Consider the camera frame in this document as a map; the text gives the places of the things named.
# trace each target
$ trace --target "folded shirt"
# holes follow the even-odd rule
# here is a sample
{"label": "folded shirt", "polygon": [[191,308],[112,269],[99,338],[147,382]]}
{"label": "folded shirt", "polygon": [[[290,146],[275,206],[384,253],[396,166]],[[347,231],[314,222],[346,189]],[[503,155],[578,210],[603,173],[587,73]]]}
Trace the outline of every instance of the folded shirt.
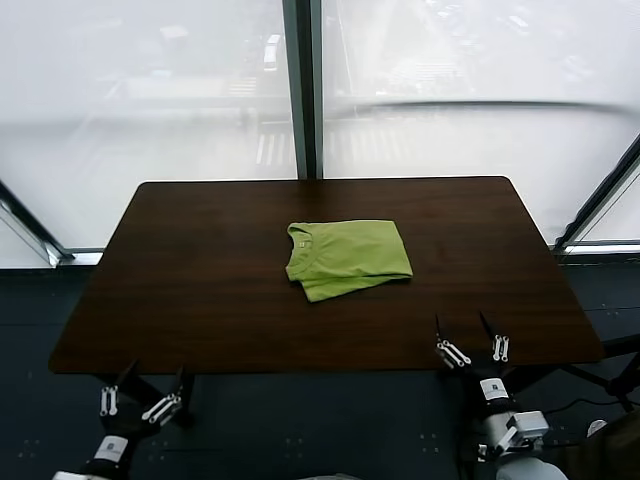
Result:
{"label": "folded shirt", "polygon": [[293,240],[287,275],[310,302],[413,276],[392,221],[292,223],[287,233]]}

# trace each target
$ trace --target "dark floor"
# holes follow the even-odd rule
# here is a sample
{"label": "dark floor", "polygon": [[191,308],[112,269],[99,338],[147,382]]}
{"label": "dark floor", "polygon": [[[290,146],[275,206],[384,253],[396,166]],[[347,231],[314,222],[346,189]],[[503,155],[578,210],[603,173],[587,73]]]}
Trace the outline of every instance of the dark floor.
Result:
{"label": "dark floor", "polygon": [[[640,333],[639,265],[564,272],[602,339]],[[102,438],[99,382],[47,370],[88,274],[0,274],[4,479],[77,471]],[[612,376],[623,364],[614,359],[588,368]],[[457,417],[448,393],[433,373],[419,372],[200,377],[192,400],[196,425],[188,431],[167,425],[143,444],[132,479],[287,480],[335,472],[370,480],[455,479],[451,425]],[[526,408],[545,410],[577,396],[610,400],[562,372],[519,399]],[[580,439],[591,420],[622,413],[619,406],[577,405],[549,417],[549,441]]]}

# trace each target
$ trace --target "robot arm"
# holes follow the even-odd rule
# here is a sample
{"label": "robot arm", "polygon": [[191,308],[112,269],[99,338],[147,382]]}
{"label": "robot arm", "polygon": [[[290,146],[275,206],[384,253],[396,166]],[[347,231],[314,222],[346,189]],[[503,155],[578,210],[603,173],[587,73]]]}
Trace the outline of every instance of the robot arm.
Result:
{"label": "robot arm", "polygon": [[485,368],[476,368],[471,358],[444,338],[436,316],[436,353],[462,379],[468,407],[487,435],[487,443],[478,445],[478,461],[496,461],[498,480],[566,480],[557,467],[535,458],[549,431],[544,415],[537,410],[523,412],[500,378],[509,361],[509,337],[494,334],[482,312],[480,320],[493,342],[490,365]]}
{"label": "robot arm", "polygon": [[100,420],[105,437],[94,457],[80,473],[58,472],[53,480],[126,480],[135,450],[141,440],[160,432],[182,408],[183,370],[178,372],[172,391],[146,409],[133,402],[121,402],[119,386],[135,368],[135,362],[123,372],[113,386],[104,387],[100,395]]}
{"label": "robot arm", "polygon": [[539,458],[517,458],[500,468],[496,480],[568,480],[555,465]]}

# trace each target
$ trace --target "dark brown tabletop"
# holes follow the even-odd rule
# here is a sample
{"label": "dark brown tabletop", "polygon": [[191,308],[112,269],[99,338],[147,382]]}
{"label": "dark brown tabletop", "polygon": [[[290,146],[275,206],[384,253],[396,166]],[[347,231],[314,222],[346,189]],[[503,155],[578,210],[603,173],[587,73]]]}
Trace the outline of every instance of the dark brown tabletop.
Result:
{"label": "dark brown tabletop", "polygon": [[[414,277],[309,304],[284,267],[291,222],[394,220]],[[435,369],[435,314],[488,352],[478,311],[514,365],[602,350],[503,177],[146,183],[51,355],[60,373]]]}

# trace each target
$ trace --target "frosted glass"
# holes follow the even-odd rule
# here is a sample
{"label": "frosted glass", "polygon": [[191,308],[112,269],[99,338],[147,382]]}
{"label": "frosted glass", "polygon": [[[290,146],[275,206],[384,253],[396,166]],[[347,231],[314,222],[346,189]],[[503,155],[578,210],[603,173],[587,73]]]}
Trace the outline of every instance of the frosted glass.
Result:
{"label": "frosted glass", "polygon": [[553,244],[640,132],[637,0],[323,11],[327,177],[504,175]]}
{"label": "frosted glass", "polygon": [[141,182],[295,178],[280,0],[0,3],[0,177],[65,247]]}

